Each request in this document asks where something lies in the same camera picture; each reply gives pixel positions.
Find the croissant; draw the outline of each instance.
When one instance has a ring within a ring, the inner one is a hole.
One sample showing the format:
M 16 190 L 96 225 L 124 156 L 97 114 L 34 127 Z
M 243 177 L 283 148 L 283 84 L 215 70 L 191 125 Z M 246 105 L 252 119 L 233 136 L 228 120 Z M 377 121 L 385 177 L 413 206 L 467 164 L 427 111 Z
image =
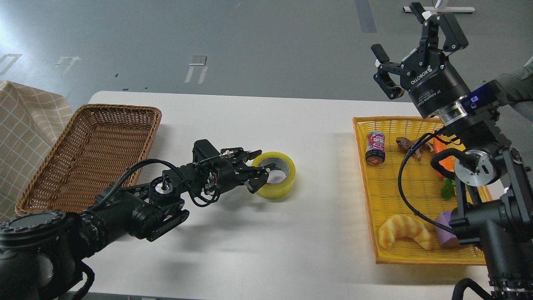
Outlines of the croissant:
M 397 238 L 407 236 L 422 248 L 433 250 L 433 238 L 422 221 L 406 215 L 393 215 L 379 228 L 379 244 L 390 249 Z

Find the wicker basket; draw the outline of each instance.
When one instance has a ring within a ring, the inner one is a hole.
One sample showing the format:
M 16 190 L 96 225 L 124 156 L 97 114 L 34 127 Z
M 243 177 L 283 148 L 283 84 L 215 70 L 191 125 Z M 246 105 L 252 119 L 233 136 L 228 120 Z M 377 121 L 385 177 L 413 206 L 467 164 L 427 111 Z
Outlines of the wicker basket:
M 439 119 L 420 117 L 356 117 L 353 127 L 356 134 L 358 156 L 361 168 L 368 228 L 376 263 L 398 264 L 442 264 L 442 265 L 484 265 L 484 256 L 474 246 L 445 249 L 439 246 L 433 225 L 424 222 L 433 236 L 435 249 L 426 251 L 409 238 L 398 239 L 386 250 L 377 244 L 378 230 L 394 214 L 413 216 L 398 192 L 398 170 L 405 151 L 398 148 L 396 137 L 410 140 L 426 132 L 442 128 Z M 367 165 L 365 161 L 366 135 L 371 131 L 385 134 L 385 162 L 381 165 Z M 457 199 L 444 201 L 440 196 L 443 182 L 430 166 L 432 154 L 422 151 L 422 160 L 409 159 L 403 171 L 402 186 L 407 200 L 420 212 L 435 219 L 443 210 L 457 207 Z M 484 201 L 491 200 L 486 187 L 479 190 Z
M 154 107 L 84 105 L 20 196 L 15 212 L 81 212 L 125 169 L 148 156 L 161 120 Z M 125 186 L 134 185 L 140 170 Z

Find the gray sleeve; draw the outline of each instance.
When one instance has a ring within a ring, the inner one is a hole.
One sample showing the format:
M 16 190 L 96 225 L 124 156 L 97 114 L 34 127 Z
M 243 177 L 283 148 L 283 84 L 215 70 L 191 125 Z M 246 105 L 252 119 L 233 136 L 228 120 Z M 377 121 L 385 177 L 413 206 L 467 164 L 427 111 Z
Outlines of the gray sleeve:
M 506 103 L 533 122 L 533 64 L 496 77 L 506 95 Z

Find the orange carrot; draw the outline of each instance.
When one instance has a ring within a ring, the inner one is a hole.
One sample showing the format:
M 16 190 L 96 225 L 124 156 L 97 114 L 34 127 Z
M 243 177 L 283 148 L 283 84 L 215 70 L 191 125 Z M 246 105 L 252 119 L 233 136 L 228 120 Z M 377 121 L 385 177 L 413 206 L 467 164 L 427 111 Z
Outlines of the orange carrot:
M 446 149 L 446 145 L 443 142 L 437 140 L 436 138 L 433 139 L 433 150 L 435 150 L 435 154 L 445 149 Z M 451 159 L 450 156 L 441 160 L 439 163 L 446 170 L 452 171 L 452 172 L 454 171 L 454 160 Z M 439 176 L 440 180 L 444 180 L 444 176 L 441 173 L 437 172 L 437 176 Z

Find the brown toy dinosaur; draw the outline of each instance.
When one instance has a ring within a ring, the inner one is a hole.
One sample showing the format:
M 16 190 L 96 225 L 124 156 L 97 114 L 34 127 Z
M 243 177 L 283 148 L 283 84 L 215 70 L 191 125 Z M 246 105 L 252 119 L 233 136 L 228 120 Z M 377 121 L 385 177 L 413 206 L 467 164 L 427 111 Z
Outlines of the brown toy dinosaur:
M 409 140 L 404 137 L 396 138 L 396 144 L 398 144 L 398 147 L 402 150 L 409 150 L 411 147 L 415 145 L 415 143 L 418 141 L 418 139 L 415 140 Z M 422 154 L 420 153 L 420 149 L 428 149 L 430 152 L 433 152 L 433 145 L 431 145 L 430 142 L 427 142 L 425 145 L 422 145 L 422 147 L 418 148 L 415 153 L 413 154 L 413 157 L 416 155 L 416 159 L 418 161 L 422 160 Z

